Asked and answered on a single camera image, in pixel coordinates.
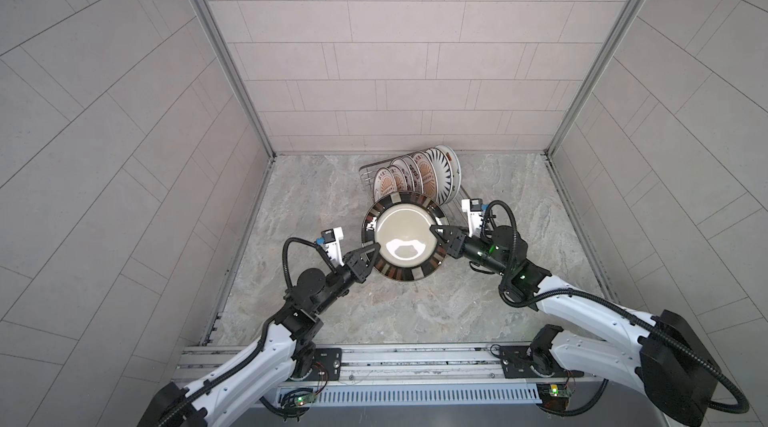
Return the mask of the dark striped rim plate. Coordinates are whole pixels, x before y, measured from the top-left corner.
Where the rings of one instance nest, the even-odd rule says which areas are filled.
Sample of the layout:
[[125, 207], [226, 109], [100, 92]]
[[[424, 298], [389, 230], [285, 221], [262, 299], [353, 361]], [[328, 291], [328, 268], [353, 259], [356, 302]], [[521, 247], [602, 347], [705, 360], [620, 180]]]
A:
[[446, 251], [431, 232], [448, 224], [446, 215], [431, 198], [413, 192], [396, 192], [378, 199], [361, 227], [364, 246], [380, 246], [375, 269], [399, 282], [415, 282], [434, 274]]

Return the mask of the white blue radial plate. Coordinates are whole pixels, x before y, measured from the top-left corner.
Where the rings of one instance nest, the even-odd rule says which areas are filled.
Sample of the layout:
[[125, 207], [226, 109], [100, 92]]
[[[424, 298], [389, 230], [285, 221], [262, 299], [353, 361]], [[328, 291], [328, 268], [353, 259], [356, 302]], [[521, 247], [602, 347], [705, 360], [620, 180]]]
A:
[[439, 205], [450, 202], [454, 193], [455, 175], [447, 154], [437, 148], [432, 147], [423, 151], [431, 162], [437, 182], [437, 202]]

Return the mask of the white watermelon plate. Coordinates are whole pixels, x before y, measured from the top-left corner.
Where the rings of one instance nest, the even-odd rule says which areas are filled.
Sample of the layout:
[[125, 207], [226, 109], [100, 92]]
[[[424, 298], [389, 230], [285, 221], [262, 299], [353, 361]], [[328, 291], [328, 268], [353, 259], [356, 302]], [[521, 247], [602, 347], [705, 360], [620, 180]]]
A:
[[461, 188], [461, 164], [458, 155], [451, 147], [446, 145], [437, 145], [436, 148], [446, 156], [453, 175], [452, 187], [448, 197], [448, 201], [451, 202], [457, 197]]

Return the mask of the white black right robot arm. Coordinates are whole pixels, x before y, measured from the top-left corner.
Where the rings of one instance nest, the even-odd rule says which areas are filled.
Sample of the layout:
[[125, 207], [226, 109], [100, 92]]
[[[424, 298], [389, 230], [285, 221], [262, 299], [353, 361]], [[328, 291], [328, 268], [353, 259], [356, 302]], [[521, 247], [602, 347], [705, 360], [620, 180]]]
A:
[[430, 231], [448, 255], [500, 275], [499, 296], [508, 306], [541, 311], [591, 333], [584, 338], [545, 327], [541, 342], [530, 346], [539, 371], [555, 363], [630, 387], [685, 426], [701, 425], [708, 410], [749, 411], [746, 395], [682, 316], [628, 309], [572, 286], [528, 260], [511, 226], [497, 228], [493, 238], [473, 237], [456, 226]]

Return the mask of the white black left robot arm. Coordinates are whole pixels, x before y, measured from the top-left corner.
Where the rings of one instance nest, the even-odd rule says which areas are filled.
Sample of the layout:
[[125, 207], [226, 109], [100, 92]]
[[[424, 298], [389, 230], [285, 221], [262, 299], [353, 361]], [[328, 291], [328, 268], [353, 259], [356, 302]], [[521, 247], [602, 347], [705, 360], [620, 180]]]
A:
[[287, 282], [285, 303], [262, 325], [260, 337], [211, 373], [184, 387], [174, 382], [160, 389], [139, 420], [140, 426], [230, 426], [256, 401], [309, 368], [313, 339], [322, 327], [320, 314], [366, 281], [380, 245], [373, 243], [347, 253], [328, 273], [310, 268], [293, 282], [288, 248], [293, 243], [314, 248], [332, 265], [323, 247], [299, 238], [285, 241], [282, 253]]

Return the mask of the front orange sunburst plate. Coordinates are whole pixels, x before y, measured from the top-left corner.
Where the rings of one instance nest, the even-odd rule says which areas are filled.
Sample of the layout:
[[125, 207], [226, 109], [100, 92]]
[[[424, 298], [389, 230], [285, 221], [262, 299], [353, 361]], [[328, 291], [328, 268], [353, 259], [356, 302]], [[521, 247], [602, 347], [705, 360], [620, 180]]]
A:
[[373, 182], [373, 198], [375, 202], [397, 192], [396, 180], [392, 172], [387, 167], [382, 167], [376, 171]]

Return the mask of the orange sunburst plate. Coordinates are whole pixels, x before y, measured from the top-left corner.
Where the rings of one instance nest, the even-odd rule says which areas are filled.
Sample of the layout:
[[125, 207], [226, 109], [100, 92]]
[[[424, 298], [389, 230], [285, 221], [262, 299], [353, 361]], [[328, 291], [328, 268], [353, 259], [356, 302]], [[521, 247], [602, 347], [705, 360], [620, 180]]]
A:
[[407, 192], [409, 190], [409, 185], [403, 171], [395, 165], [388, 166], [387, 170], [390, 172], [390, 174], [394, 178], [397, 191]]
[[373, 198], [375, 202], [397, 192], [396, 180], [392, 172], [387, 167], [382, 167], [376, 171], [373, 182]]

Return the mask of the left green circuit board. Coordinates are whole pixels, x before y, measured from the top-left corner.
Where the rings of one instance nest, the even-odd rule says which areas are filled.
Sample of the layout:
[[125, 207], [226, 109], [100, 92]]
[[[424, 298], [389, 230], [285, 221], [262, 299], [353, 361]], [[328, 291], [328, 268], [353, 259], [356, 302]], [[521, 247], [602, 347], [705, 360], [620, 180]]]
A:
[[299, 410], [309, 408], [316, 400], [317, 392], [311, 388], [299, 388], [285, 393], [281, 397], [281, 408]]

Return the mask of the green circuit board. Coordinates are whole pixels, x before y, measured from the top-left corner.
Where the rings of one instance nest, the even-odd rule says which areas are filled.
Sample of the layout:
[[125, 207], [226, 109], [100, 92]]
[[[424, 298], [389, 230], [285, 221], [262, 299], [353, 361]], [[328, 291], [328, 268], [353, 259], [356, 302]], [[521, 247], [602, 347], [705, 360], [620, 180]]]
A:
[[281, 408], [299, 410], [309, 408], [316, 400], [317, 392], [311, 388], [299, 388], [285, 393], [281, 397]]
[[539, 404], [540, 408], [555, 412], [568, 410], [573, 392], [566, 384], [538, 383], [536, 387], [541, 401]]

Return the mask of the right green circuit board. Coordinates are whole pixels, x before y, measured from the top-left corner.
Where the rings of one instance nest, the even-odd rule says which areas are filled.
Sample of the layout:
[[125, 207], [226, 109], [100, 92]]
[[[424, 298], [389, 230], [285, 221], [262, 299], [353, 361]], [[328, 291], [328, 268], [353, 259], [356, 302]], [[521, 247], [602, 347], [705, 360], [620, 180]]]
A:
[[536, 387], [541, 401], [539, 404], [540, 408], [555, 412], [568, 410], [573, 392], [566, 384], [538, 383]]

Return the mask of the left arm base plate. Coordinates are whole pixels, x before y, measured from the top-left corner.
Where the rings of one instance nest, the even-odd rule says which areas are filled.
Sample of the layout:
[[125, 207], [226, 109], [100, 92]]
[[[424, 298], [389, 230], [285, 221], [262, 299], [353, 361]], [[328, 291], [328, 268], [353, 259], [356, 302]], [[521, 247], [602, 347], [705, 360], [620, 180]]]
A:
[[305, 352], [298, 357], [289, 380], [293, 382], [338, 381], [341, 361], [340, 348], [316, 348], [312, 351], [312, 356]]

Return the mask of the aluminium front rail frame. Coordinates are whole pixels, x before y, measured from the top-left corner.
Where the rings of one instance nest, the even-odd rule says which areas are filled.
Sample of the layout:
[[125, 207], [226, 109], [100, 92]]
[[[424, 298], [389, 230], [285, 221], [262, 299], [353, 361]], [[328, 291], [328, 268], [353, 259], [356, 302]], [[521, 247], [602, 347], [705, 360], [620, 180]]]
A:
[[384, 383], [386, 389], [375, 399], [394, 405], [417, 401], [489, 403], [507, 393], [499, 386], [482, 391], [472, 385], [481, 374], [502, 370], [500, 361], [489, 349], [473, 345], [351, 346], [341, 348], [340, 378], [360, 374], [364, 385]]

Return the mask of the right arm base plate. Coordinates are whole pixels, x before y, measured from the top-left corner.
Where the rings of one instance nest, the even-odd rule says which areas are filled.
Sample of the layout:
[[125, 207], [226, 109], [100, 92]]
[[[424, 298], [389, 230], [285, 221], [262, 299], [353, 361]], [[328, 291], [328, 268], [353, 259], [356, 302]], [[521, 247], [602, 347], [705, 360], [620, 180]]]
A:
[[581, 371], [564, 369], [548, 350], [533, 349], [529, 345], [494, 344], [489, 351], [500, 361], [504, 377], [507, 379], [565, 379], [569, 376], [584, 376]]

